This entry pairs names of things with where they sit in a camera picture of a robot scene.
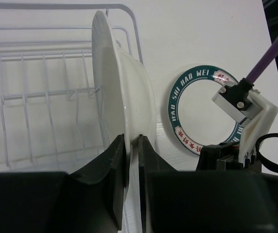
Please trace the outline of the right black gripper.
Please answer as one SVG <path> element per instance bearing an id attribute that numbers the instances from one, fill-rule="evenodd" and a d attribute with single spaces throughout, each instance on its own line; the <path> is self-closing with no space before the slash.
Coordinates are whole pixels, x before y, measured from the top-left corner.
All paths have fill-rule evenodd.
<path id="1" fill-rule="evenodd" d="M 221 143 L 208 145 L 201 149 L 196 170 L 241 170 L 251 169 L 254 164 L 262 164 L 268 170 L 278 173 L 278 165 L 269 161 L 259 152 L 251 158 L 244 159 L 245 163 L 238 161 L 239 144 Z"/>

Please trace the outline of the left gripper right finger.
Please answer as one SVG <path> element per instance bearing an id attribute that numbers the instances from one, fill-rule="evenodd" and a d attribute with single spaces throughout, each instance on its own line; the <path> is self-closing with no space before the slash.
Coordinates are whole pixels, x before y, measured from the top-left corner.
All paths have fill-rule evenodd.
<path id="1" fill-rule="evenodd" d="M 165 184 L 176 170 L 153 148 L 147 136 L 139 136 L 139 194 L 144 233 L 163 233 L 170 224 L 170 195 Z"/>

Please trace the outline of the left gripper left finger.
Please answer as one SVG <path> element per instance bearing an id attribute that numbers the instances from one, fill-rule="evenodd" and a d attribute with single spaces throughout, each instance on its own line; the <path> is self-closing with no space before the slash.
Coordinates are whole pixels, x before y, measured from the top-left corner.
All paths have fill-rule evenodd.
<path id="1" fill-rule="evenodd" d="M 121 230 L 125 174 L 126 149 L 120 134 L 104 152 L 70 174 L 68 230 Z"/>

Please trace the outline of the white ribbed plate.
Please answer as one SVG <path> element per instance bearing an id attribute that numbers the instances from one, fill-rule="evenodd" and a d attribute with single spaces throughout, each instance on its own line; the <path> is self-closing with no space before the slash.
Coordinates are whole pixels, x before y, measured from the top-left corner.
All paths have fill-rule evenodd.
<path id="1" fill-rule="evenodd" d="M 142 134 L 156 143 L 156 104 L 144 65 L 120 48 L 113 27 L 102 11 L 92 21 L 92 70 L 100 131 L 108 147 L 124 135 L 126 164 Z"/>

